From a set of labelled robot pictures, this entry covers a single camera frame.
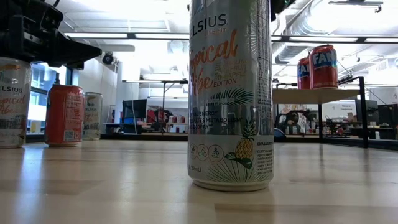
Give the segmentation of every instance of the celsius logo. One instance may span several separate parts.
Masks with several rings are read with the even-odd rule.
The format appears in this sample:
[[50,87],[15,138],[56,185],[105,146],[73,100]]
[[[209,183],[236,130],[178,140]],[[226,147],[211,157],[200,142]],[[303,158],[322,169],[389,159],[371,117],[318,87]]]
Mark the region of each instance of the celsius logo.
[[0,86],[1,91],[6,91],[6,92],[14,92],[14,93],[22,93],[22,88],[15,88],[11,86]]
[[337,67],[336,60],[336,52],[323,52],[323,53],[315,53],[312,55],[312,63],[314,69],[322,68],[322,67]]
[[299,78],[305,78],[310,76],[310,65],[299,65],[297,67],[297,75]]
[[210,16],[204,20],[200,20],[197,24],[192,25],[191,37],[199,34],[200,32],[214,28],[215,26],[225,26],[227,24],[226,14],[218,16]]
[[87,106],[94,106],[94,103],[90,103],[91,100],[95,99],[95,96],[89,96],[87,98]]

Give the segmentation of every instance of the palm leaf illustration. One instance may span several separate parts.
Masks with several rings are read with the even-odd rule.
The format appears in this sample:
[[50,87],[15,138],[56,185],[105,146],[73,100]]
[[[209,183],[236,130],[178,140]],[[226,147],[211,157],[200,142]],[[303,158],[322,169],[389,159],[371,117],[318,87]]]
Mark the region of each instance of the palm leaf illustration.
[[258,174],[256,162],[251,168],[246,168],[237,161],[223,161],[209,166],[207,178],[214,182],[248,183],[269,180],[271,174]]
[[219,102],[208,103],[208,106],[245,105],[251,103],[253,97],[253,92],[246,91],[243,88],[223,90],[210,97],[210,101],[217,100]]

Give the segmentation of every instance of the can lid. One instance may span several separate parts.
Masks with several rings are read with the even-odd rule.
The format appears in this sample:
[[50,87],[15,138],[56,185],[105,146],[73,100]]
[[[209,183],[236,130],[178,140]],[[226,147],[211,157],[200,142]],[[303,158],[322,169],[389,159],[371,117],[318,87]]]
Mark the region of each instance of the can lid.
[[30,67],[30,63],[25,62],[23,60],[19,60],[19,59],[14,59],[14,58],[9,58],[9,57],[0,57],[0,60],[7,60],[7,61],[14,62],[14,63],[20,63],[20,64],[25,65],[26,67]]
[[102,96],[102,94],[101,94],[101,93],[95,93],[95,92],[86,92],[86,95],[89,95],[89,94],[92,94],[92,95],[100,95],[100,96]]
[[80,87],[80,86],[75,86],[75,85],[62,85],[62,84],[53,84],[52,85],[53,87],[77,87],[77,88],[80,88],[80,89],[83,89],[82,87]]
[[323,45],[316,46],[315,48],[317,48],[317,47],[333,47],[333,45],[331,45],[331,44],[323,44]]

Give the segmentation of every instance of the window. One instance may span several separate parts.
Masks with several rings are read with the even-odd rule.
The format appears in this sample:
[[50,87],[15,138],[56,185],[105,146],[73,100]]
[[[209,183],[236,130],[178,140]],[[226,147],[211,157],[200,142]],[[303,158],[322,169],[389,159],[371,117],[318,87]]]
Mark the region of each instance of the window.
[[27,116],[28,134],[44,133],[47,92],[55,83],[57,72],[59,73],[60,83],[68,84],[67,73],[71,72],[66,67],[53,68],[45,63],[32,64],[32,89],[30,91],[29,112]]

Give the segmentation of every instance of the computer monitor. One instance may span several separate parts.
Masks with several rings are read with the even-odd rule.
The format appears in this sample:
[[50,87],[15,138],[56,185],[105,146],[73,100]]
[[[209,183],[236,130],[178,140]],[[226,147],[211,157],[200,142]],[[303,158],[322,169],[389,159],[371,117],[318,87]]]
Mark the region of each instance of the computer monitor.
[[[362,122],[361,100],[355,100],[356,117],[359,122]],[[379,107],[377,101],[366,100],[366,114],[368,122],[379,122]]]
[[123,118],[141,118],[147,116],[147,100],[126,100],[123,101]]
[[398,105],[379,105],[380,124],[388,124],[389,127],[398,125]]

